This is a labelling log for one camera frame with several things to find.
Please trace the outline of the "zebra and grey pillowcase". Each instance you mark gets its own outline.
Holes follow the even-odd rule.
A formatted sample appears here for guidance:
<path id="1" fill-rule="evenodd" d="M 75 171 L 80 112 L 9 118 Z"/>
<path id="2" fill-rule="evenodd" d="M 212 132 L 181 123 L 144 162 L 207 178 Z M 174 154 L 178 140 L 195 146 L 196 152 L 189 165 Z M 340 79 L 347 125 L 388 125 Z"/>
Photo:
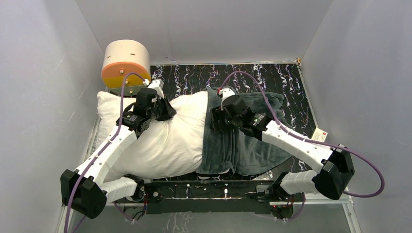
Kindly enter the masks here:
<path id="1" fill-rule="evenodd" d="M 207 87 L 207 109 L 203 136 L 202 161 L 196 173 L 214 175 L 232 171 L 242 176 L 264 173 L 291 158 L 291 154 L 240 130 L 223 133 L 212 131 L 210 109 L 218 107 L 221 100 L 216 88 Z"/>

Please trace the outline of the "white pillow insert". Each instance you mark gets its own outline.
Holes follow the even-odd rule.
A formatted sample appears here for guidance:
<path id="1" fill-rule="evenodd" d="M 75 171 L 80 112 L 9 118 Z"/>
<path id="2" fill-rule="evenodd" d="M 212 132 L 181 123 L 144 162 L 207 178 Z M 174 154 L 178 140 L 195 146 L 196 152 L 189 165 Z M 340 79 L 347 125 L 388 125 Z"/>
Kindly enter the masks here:
<path id="1" fill-rule="evenodd" d="M 194 172 L 202 162 L 208 95 L 200 91 L 170 101 L 177 111 L 168 121 L 152 121 L 112 166 L 105 182 L 126 174 L 160 179 Z"/>

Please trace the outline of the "cream and orange cylindrical container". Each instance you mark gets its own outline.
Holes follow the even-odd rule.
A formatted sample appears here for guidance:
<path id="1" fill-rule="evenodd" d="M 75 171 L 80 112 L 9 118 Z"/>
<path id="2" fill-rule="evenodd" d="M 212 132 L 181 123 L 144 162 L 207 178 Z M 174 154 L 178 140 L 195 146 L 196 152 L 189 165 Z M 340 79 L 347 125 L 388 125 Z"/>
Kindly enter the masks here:
<path id="1" fill-rule="evenodd" d="M 150 56 L 139 42 L 129 39 L 116 40 L 107 45 L 101 78 L 112 93 L 121 94 L 122 81 L 125 96 L 135 95 L 144 87 L 143 79 L 150 80 Z"/>

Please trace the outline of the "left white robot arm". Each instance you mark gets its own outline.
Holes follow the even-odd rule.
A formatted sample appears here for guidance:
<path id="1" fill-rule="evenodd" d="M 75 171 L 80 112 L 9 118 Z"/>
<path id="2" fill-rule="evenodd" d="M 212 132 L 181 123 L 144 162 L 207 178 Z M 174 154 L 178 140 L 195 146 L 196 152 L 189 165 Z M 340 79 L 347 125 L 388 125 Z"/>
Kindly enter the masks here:
<path id="1" fill-rule="evenodd" d="M 96 218 L 108 203 L 126 197 L 133 202 L 143 200 L 145 189 L 138 178 L 125 175 L 111 182 L 104 180 L 152 120 L 169 120 L 176 113 L 160 87 L 139 90 L 136 101 L 120 109 L 115 127 L 96 152 L 74 171 L 67 169 L 60 177 L 62 203 L 90 219 Z"/>

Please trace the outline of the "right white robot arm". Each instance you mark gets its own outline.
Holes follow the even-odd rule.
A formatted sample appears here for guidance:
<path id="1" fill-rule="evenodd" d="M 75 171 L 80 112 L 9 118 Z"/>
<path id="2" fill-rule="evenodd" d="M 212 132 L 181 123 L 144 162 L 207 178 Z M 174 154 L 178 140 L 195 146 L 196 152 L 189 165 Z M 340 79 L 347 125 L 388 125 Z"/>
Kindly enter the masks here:
<path id="1" fill-rule="evenodd" d="M 239 95 L 222 100 L 220 106 L 212 108 L 211 129 L 225 132 L 238 129 L 246 136 L 271 144 L 304 161 L 311 170 L 282 173 L 272 187 L 265 192 L 280 201 L 286 201 L 296 193 L 320 193 L 338 200 L 355 171 L 348 152 L 322 147 L 311 143 L 300 134 L 294 134 L 265 113 L 255 113 Z"/>

